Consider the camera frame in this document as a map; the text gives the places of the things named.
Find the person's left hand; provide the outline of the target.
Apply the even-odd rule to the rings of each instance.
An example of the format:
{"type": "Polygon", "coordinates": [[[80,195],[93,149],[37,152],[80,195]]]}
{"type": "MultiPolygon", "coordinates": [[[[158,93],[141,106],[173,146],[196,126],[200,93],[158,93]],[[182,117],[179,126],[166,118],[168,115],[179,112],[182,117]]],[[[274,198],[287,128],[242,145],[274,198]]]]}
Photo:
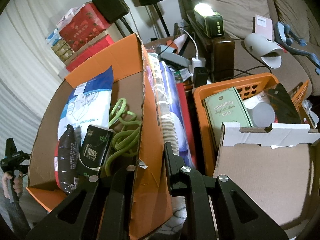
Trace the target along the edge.
{"type": "MultiPolygon", "coordinates": [[[[20,174],[14,178],[14,184],[11,187],[15,193],[20,197],[22,195],[23,191],[23,174],[20,172],[20,174]]],[[[13,177],[8,174],[8,172],[5,172],[2,177],[2,186],[3,186],[3,193],[4,197],[9,199],[10,198],[10,190],[8,189],[8,182],[11,181],[13,177]]]]}

